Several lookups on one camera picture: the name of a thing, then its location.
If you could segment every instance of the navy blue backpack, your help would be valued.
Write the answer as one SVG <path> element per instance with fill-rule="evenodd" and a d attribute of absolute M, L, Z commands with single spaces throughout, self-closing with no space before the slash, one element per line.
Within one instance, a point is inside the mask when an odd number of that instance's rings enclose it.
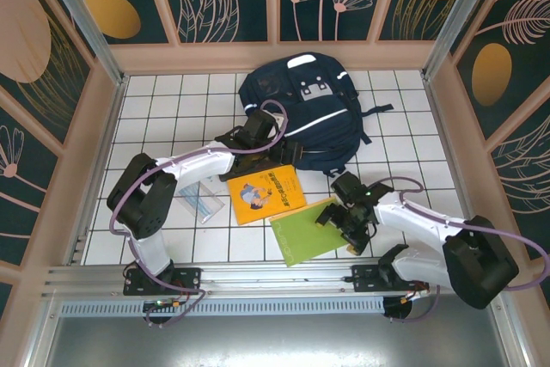
<path fill-rule="evenodd" d="M 313 52 L 258 68 L 247 76 L 239 95 L 247 115 L 268 99 L 280 102 L 289 117 L 285 137 L 303 146 L 295 167 L 329 176 L 344 172 L 361 140 L 371 142 L 362 118 L 393 109 L 385 105 L 362 112 L 358 92 L 340 62 Z M 280 112 L 275 105 L 266 110 Z"/>

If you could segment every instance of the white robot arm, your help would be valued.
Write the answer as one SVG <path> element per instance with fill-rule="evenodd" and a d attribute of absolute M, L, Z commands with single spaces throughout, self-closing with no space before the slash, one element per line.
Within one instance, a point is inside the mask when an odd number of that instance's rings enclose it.
<path fill-rule="evenodd" d="M 258 155 L 255 154 L 251 161 L 235 156 L 229 148 L 234 150 L 236 144 L 254 147 L 258 137 L 266 142 L 273 129 L 278 129 L 278 120 L 266 114 L 257 111 L 236 134 L 228 132 L 187 157 L 153 160 L 146 154 L 139 154 L 131 160 L 111 191 L 107 206 L 112 211 L 119 210 L 116 219 L 125 230 L 116 233 L 128 238 L 132 252 L 150 278 L 170 284 L 174 264 L 159 229 L 167 219 L 175 191 L 213 175 L 228 178 L 248 173 L 249 164 L 255 165 Z M 275 150 L 269 149 L 263 167 L 292 164 L 300 153 L 300 148 L 290 147 L 282 141 Z M 158 168 L 168 162 L 171 164 Z M 131 191 L 141 180 L 149 190 L 136 187 Z M 317 223 L 323 225 L 332 221 L 358 254 L 370 241 L 366 231 L 369 223 L 396 228 L 413 240 L 410 245 L 391 248 L 380 259 L 379 273 L 389 284 L 394 279 L 402 279 L 449 287 L 466 303 L 484 308 L 518 274 L 516 263 L 498 235 L 473 233 L 449 225 L 473 223 L 491 228 L 491 223 L 484 218 L 476 217 L 468 222 L 438 214 L 404 200 L 392 187 L 382 183 L 366 187 L 350 173 L 341 175 L 332 187 L 343 204 L 328 206 Z M 124 197 L 126 200 L 117 206 Z M 407 208 L 405 202 L 417 212 Z M 429 217 L 441 218 L 444 223 Z"/>
<path fill-rule="evenodd" d="M 455 291 L 465 303 L 483 309 L 519 273 L 499 235 L 470 231 L 469 225 L 492 229 L 483 217 L 449 217 L 405 199 L 380 181 L 362 185 L 353 174 L 333 184 L 342 205 L 329 205 L 317 219 L 342 231 L 356 254 L 370 240 L 366 224 L 382 224 L 406 234 L 408 244 L 391 248 L 379 259 L 379 276 L 389 285 L 397 280 L 424 281 Z"/>
<path fill-rule="evenodd" d="M 227 149 L 225 145 L 219 142 L 210 142 L 203 149 L 212 149 L 212 152 L 192 156 L 183 163 L 175 163 L 171 167 L 164 168 L 163 171 L 166 174 L 172 174 L 177 181 L 174 190 L 177 192 L 181 188 L 188 187 L 210 176 L 227 174 L 233 166 L 235 156 L 230 152 L 216 151 L 219 148 Z M 162 165 L 167 161 L 174 160 L 176 157 L 158 158 L 155 164 Z M 157 276 L 163 272 L 170 265 L 171 259 L 164 246 L 162 231 L 157 231 L 145 238 L 136 238 L 139 235 L 135 234 L 130 228 L 128 230 L 128 236 L 131 238 L 129 242 L 135 248 L 136 258 L 141 260 L 153 275 Z"/>

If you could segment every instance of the green notebook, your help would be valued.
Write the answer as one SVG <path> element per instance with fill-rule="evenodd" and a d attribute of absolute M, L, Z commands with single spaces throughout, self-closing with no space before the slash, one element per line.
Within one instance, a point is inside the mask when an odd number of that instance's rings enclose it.
<path fill-rule="evenodd" d="M 325 199 L 270 219 L 287 266 L 294 266 L 347 244 L 340 236 L 340 231 L 331 223 L 323 227 L 315 223 L 325 207 L 335 202 L 335 198 Z"/>

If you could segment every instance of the backpack strap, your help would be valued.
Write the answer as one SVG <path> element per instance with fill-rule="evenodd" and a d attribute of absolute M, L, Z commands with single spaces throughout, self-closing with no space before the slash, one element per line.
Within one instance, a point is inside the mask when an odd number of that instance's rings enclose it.
<path fill-rule="evenodd" d="M 343 172 L 345 171 L 345 166 L 344 167 L 340 167 L 340 168 L 336 168 L 336 169 L 330 169 L 328 171 L 323 171 L 323 174 L 325 174 L 326 176 L 330 177 L 330 178 L 334 178 L 334 174 L 342 174 Z"/>
<path fill-rule="evenodd" d="M 381 107 L 372 107 L 367 112 L 361 112 L 361 116 L 364 118 L 366 116 L 372 115 L 373 113 L 387 112 L 391 111 L 392 109 L 394 109 L 394 106 L 389 103 L 387 105 L 382 105 Z M 364 132 L 361 134 L 361 140 L 363 140 L 365 145 L 372 144 L 372 140 Z"/>
<path fill-rule="evenodd" d="M 361 116 L 364 118 L 366 116 L 372 115 L 373 113 L 387 112 L 394 109 L 394 106 L 389 103 L 387 105 L 382 105 L 381 107 L 372 107 L 367 112 L 361 112 Z"/>

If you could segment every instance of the white tile floor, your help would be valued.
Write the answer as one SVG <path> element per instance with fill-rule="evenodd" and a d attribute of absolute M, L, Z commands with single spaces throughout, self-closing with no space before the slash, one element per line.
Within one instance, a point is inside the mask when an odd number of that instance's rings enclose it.
<path fill-rule="evenodd" d="M 84 265 L 125 264 L 132 261 L 122 237 L 107 230 L 110 210 L 106 197 L 122 170 L 141 151 L 152 157 L 178 155 L 210 142 L 216 135 L 246 120 L 238 92 L 246 74 L 133 76 L 130 80 L 113 147 L 95 207 Z M 350 72 L 364 111 L 375 104 L 394 105 L 390 113 L 364 119 L 372 144 L 361 147 L 348 169 L 369 184 L 387 176 L 405 175 L 423 182 L 426 193 L 408 198 L 440 212 L 461 216 L 461 207 L 443 153 L 430 104 L 415 70 Z M 298 171 L 308 203 L 328 198 L 329 180 L 322 173 Z M 164 240 L 176 263 L 282 260 L 268 220 L 239 227 L 226 184 L 217 178 L 205 183 L 225 203 L 206 224 L 180 204 L 172 203 L 164 225 Z M 409 187 L 395 181 L 398 189 Z M 380 227 L 364 256 L 381 256 L 405 241 L 395 229 Z M 351 258 L 345 247 L 323 259 Z"/>

